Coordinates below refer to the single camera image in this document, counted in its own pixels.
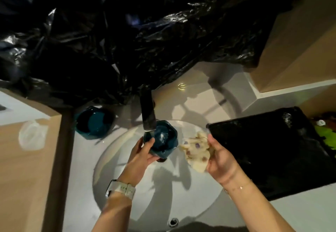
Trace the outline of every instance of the smartwatch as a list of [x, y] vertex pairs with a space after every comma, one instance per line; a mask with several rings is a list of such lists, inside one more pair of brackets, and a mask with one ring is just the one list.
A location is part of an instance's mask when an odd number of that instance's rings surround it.
[[118, 182], [116, 179], [113, 179], [107, 187], [105, 194], [106, 198], [108, 198], [111, 192], [114, 191], [121, 192], [132, 200], [135, 193], [135, 188], [130, 184]]

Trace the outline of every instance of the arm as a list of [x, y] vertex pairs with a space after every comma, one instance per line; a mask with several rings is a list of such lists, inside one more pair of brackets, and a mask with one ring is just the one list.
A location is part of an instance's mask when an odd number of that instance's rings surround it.
[[[152, 138], [141, 148], [142, 138], [139, 139], [117, 181], [131, 184], [133, 187], [141, 181], [147, 166], [158, 159], [158, 157], [148, 153], [154, 141], [154, 138]], [[126, 232], [131, 207], [132, 200], [123, 193], [111, 193], [92, 232]]]
[[233, 155], [212, 135], [208, 136], [208, 141], [215, 154], [209, 160], [207, 171], [230, 195], [249, 231], [293, 232], [292, 227], [247, 177]]

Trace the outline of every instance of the sink drain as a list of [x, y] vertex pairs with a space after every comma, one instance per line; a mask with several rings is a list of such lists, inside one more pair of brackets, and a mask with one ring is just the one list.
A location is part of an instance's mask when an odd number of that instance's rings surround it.
[[175, 228], [177, 227], [179, 224], [179, 219], [178, 218], [172, 218], [169, 222], [168, 222], [168, 225], [171, 227], [171, 228]]

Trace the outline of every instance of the hand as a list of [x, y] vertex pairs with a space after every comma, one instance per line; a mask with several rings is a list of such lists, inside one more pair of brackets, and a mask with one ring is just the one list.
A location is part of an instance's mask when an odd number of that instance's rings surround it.
[[135, 187], [141, 181], [148, 165], [159, 159], [159, 157], [148, 153], [154, 142], [155, 139], [151, 138], [151, 140], [146, 142], [141, 148], [143, 143], [142, 137], [138, 140], [131, 151], [131, 155], [124, 171], [117, 180], [118, 182], [130, 183]]
[[215, 153], [209, 159], [207, 171], [224, 187], [233, 178], [239, 165], [233, 155], [211, 134], [208, 135], [208, 144], [215, 149]]

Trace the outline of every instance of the black cutting board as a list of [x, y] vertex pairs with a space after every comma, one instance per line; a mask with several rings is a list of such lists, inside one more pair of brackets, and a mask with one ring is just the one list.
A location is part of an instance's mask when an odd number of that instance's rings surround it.
[[336, 182], [336, 159], [298, 107], [208, 124], [268, 200]]

